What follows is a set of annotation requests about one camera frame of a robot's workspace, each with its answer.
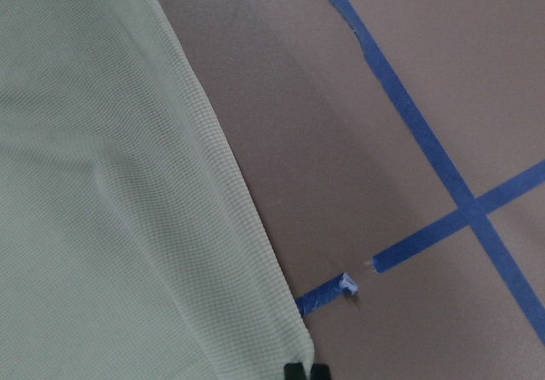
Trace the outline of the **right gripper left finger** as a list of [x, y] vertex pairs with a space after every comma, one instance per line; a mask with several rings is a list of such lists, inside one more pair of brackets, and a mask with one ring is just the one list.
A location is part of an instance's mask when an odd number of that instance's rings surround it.
[[284, 366], [284, 379], [285, 380], [306, 380], [307, 375], [304, 366], [299, 363], [288, 363]]

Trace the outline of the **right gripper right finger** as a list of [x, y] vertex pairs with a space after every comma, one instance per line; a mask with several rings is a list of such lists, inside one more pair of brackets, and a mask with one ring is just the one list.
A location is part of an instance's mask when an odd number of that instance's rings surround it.
[[315, 363], [311, 367], [310, 380], [330, 380], [330, 368], [326, 364]]

